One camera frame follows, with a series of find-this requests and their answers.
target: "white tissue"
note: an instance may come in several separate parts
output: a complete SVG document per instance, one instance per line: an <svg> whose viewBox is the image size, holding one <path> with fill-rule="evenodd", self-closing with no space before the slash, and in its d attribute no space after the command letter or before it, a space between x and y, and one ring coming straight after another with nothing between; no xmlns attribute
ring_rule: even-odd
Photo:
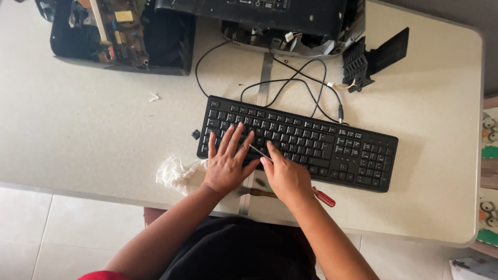
<svg viewBox="0 0 498 280"><path fill-rule="evenodd" d="M205 172L208 169L207 159L196 159L187 166L182 164L179 156L172 155L167 158L156 173L156 183L162 183L165 187L174 189L184 196L192 192L187 185L187 179L192 177L196 171Z"/></svg>

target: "thin metal tool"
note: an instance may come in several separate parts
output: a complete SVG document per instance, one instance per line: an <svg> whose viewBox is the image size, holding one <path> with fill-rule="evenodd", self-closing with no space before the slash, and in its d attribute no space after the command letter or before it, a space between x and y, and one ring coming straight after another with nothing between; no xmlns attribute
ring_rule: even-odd
<svg viewBox="0 0 498 280"><path fill-rule="evenodd" d="M273 162L273 160L271 160L271 158L269 158L269 156L267 156L266 154L262 153L260 150L258 150L257 148L255 148L253 145L249 144L249 147L251 147L253 150L257 151L262 156L268 158L271 162Z"/></svg>

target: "person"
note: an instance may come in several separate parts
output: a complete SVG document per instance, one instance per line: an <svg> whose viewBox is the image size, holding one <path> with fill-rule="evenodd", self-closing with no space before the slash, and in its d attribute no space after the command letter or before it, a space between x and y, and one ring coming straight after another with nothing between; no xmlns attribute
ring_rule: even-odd
<svg viewBox="0 0 498 280"><path fill-rule="evenodd" d="M268 142L273 163L262 157L243 167L254 138L251 131L237 149L243 128L242 123L230 126L218 150L211 133L208 169L201 186L132 238L103 271L80 280L318 279L315 260L329 280L378 280L314 197L303 166ZM247 218L208 218L260 162L271 188L301 228L292 229L305 238L284 226Z"/></svg>

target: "black keyboard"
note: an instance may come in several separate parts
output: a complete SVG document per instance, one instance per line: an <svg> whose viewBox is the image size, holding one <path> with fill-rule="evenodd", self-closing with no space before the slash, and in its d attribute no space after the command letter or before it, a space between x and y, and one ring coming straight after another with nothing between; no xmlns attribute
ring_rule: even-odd
<svg viewBox="0 0 498 280"><path fill-rule="evenodd" d="M266 141L271 140L284 156L303 165L313 180L389 190L398 138L216 96L208 99L197 156L208 157L211 131L218 146L228 127L238 122L244 124L241 143L254 130L253 146L268 154ZM260 157L250 149L246 161Z"/></svg>

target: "table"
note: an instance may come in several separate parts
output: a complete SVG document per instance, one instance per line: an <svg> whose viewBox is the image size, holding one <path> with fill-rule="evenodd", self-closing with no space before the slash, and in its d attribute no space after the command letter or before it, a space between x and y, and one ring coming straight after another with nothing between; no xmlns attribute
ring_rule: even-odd
<svg viewBox="0 0 498 280"><path fill-rule="evenodd" d="M389 192L313 185L336 200L327 211L346 232L465 246L477 234L483 42L469 28L367 3L367 49L407 26L406 58L372 76L376 82L361 93L339 91L346 122L399 138ZM190 134L201 127L206 99L193 74L135 74L55 59L51 26L31 3L2 2L0 28L2 186L164 209L183 197L154 180L166 157L196 158ZM200 19L194 62L219 42L216 21ZM280 59L295 67L307 61ZM201 83L208 94L237 99L244 85L259 82L262 60L261 53L224 46L202 62ZM327 81L340 83L342 59L327 65ZM322 71L319 64L306 70L314 77ZM271 78L292 74L275 64ZM310 87L318 93L317 83ZM278 88L270 86L269 98ZM149 103L150 92L160 100ZM254 88L245 101L254 104L256 96ZM325 92L322 100L337 117L335 96ZM313 102L293 83L273 108L309 115ZM236 214L239 201L229 195L214 214ZM267 197L252 198L249 217L295 225L285 206Z"/></svg>

